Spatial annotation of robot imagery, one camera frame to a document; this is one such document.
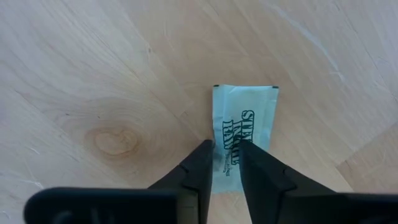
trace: black tool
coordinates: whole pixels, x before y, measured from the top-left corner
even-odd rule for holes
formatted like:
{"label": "black tool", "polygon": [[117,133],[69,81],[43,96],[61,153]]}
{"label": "black tool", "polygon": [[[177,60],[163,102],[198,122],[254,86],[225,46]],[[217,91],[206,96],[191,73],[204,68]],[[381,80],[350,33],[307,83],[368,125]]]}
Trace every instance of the black tool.
{"label": "black tool", "polygon": [[[207,221],[213,143],[204,141],[148,189],[43,190],[29,199],[32,223],[198,223]],[[239,163],[251,220],[260,223],[398,223],[398,196],[336,193],[249,141]]]}

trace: wooden surface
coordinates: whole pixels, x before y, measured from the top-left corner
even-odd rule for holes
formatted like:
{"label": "wooden surface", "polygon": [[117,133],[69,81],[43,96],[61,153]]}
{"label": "wooden surface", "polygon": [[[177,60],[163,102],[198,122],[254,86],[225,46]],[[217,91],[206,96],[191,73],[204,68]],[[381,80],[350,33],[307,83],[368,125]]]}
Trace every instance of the wooden surface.
{"label": "wooden surface", "polygon": [[[0,223],[53,186],[147,187],[211,138],[214,84],[278,85],[271,154],[398,192],[398,2],[1,0]],[[248,223],[242,194],[209,223]]]}

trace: light wood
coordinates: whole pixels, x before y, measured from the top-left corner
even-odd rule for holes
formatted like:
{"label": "light wood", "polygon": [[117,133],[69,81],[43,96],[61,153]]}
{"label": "light wood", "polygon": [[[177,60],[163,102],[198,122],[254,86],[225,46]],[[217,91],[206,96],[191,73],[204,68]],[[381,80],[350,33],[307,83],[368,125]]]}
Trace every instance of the light wood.
{"label": "light wood", "polygon": [[[220,83],[280,86],[278,159],[333,190],[396,192],[397,15],[394,0],[0,1],[0,222],[42,188],[149,186],[212,138]],[[242,194],[212,197],[209,223],[248,222]]]}

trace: light blue packet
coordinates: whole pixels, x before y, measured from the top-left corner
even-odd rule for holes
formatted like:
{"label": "light blue packet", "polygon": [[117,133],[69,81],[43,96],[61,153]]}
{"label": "light blue packet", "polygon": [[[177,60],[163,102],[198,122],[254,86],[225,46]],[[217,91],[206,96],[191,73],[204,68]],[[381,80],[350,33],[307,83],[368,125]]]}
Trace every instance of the light blue packet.
{"label": "light blue packet", "polygon": [[239,141],[268,150],[279,89],[277,86],[213,87],[213,193],[242,192]]}

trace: logo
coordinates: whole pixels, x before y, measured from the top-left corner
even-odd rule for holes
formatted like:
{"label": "logo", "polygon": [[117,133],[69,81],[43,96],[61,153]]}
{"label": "logo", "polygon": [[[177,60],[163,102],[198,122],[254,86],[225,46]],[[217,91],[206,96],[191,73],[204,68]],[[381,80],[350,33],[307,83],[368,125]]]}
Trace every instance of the logo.
{"label": "logo", "polygon": [[254,129],[254,112],[242,111],[241,121],[223,121],[224,149],[227,150],[224,173],[229,176],[231,165],[239,164],[239,143],[241,139],[252,141]]}

